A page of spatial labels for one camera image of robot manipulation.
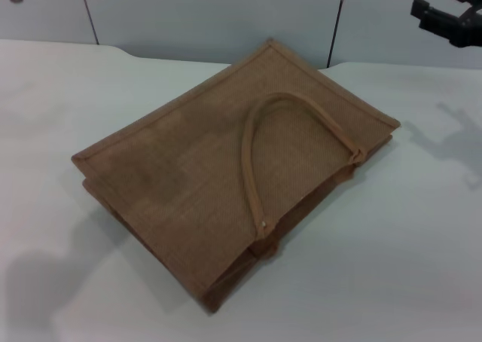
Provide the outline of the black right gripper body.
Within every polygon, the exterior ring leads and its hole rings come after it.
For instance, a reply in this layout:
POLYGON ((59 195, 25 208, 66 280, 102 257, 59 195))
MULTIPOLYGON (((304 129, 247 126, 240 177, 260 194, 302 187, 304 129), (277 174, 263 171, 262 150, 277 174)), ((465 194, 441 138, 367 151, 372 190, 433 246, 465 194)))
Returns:
POLYGON ((478 2, 469 7, 460 16, 450 15, 452 30, 449 35, 449 43, 454 47, 481 47, 481 3, 478 2))

